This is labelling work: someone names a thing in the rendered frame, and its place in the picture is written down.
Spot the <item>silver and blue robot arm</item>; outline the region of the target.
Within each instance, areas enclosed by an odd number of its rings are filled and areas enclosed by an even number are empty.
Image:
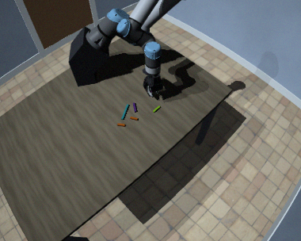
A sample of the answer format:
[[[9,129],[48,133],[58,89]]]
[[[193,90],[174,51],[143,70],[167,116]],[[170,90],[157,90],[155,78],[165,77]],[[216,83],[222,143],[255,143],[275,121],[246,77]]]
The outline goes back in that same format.
[[[115,36],[140,46],[145,52],[146,70],[144,68],[143,73],[156,75],[161,70],[162,48],[150,33],[150,27],[180,1],[140,0],[130,16],[121,9],[112,9],[98,26],[86,34],[86,39],[91,46],[102,52],[109,48]]]

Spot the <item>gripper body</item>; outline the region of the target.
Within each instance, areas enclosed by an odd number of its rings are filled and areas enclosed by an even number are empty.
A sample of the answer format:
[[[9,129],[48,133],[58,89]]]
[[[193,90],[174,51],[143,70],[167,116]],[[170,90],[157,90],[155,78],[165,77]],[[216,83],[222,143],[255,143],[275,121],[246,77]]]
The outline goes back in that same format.
[[[146,72],[147,73],[147,72]],[[146,76],[146,84],[149,85],[149,91],[150,93],[156,92],[159,90],[163,90],[163,82],[160,79],[160,71],[156,75],[152,75],[147,73],[149,76]]]

